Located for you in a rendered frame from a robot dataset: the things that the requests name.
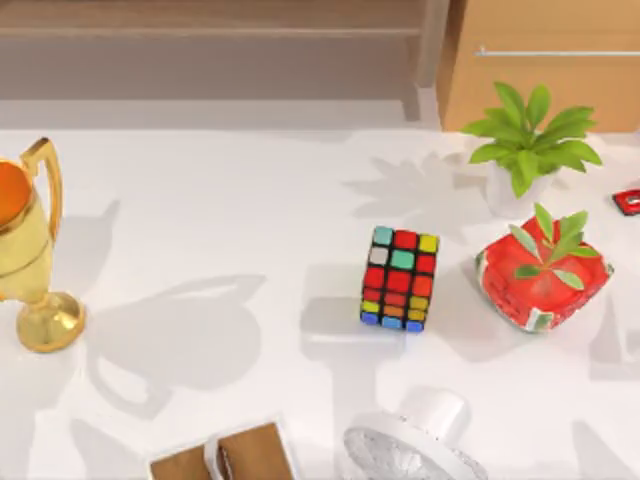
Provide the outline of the white table fan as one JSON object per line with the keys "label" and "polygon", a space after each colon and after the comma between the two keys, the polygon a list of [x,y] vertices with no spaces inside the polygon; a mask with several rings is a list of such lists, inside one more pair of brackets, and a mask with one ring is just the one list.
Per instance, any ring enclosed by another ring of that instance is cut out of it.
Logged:
{"label": "white table fan", "polygon": [[416,387],[394,412],[354,417],[343,444],[366,480],[489,480],[486,469],[459,449],[470,421],[461,395]]}

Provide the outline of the open wooden shelf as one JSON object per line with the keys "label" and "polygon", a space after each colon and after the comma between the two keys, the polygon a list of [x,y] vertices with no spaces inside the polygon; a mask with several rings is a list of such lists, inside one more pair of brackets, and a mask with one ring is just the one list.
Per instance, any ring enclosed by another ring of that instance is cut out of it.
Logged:
{"label": "open wooden shelf", "polygon": [[388,101],[418,117],[452,0],[0,0],[0,99]]}

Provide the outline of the gold trophy cup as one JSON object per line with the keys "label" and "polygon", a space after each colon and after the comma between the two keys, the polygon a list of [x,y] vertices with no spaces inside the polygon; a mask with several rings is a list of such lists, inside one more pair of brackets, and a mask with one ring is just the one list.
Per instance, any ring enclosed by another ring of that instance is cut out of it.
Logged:
{"label": "gold trophy cup", "polygon": [[68,347],[85,325],[82,303],[50,289],[62,207],[62,175],[51,140],[38,139],[18,163],[0,157],[0,302],[22,304],[17,336],[38,353]]}

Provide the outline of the plant in red pot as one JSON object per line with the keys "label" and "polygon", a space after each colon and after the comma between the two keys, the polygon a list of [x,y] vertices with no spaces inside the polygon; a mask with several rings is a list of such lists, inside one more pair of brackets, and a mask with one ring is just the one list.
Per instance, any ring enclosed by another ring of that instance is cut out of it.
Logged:
{"label": "plant in red pot", "polygon": [[560,326],[608,282],[613,266],[585,241],[585,210],[554,218],[534,215],[486,246],[474,259],[480,290],[496,311],[528,333]]}

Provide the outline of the wooden cupboard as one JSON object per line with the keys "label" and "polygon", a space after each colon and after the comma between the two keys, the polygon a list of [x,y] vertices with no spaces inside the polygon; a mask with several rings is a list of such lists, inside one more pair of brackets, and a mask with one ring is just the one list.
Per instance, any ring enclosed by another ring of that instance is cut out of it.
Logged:
{"label": "wooden cupboard", "polygon": [[640,129],[640,58],[486,58],[490,50],[640,51],[640,0],[450,0],[437,69],[440,123],[459,130],[498,105],[494,83],[523,97],[546,85],[553,114],[594,108],[598,132]]}

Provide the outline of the small red and black object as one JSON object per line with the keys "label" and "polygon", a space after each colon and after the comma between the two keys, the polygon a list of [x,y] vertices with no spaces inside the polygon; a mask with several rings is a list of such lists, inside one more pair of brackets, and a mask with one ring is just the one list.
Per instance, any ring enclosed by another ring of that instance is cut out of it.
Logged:
{"label": "small red and black object", "polygon": [[622,215],[640,215],[640,188],[614,193],[612,200]]}

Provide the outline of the brown and white sandal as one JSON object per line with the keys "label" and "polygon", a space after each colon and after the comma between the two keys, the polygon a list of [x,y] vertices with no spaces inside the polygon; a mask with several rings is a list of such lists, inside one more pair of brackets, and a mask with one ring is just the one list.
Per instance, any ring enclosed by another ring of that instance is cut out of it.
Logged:
{"label": "brown and white sandal", "polygon": [[275,421],[167,454],[150,462],[152,480],[298,480]]}

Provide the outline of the multicoloured puzzle cube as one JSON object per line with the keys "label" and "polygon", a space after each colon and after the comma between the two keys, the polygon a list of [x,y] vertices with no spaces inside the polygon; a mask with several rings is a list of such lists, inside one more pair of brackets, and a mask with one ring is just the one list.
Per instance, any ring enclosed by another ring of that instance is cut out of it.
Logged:
{"label": "multicoloured puzzle cube", "polygon": [[439,245],[436,235],[375,227],[362,281],[360,321],[422,332],[432,303]]}

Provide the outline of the green plant in white pot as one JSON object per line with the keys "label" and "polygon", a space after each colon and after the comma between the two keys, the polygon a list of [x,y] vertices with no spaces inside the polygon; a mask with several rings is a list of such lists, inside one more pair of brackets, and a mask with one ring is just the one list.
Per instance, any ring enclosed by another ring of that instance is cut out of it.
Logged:
{"label": "green plant in white pot", "polygon": [[547,120],[551,93],[546,85],[534,87],[528,98],[505,82],[496,81],[494,88],[501,105],[487,108],[483,118],[468,123],[462,132],[486,141],[469,162],[490,165],[489,209],[499,217],[517,219],[529,214],[559,170],[584,173],[588,164],[602,164],[586,142],[596,125],[594,109],[570,106]]}

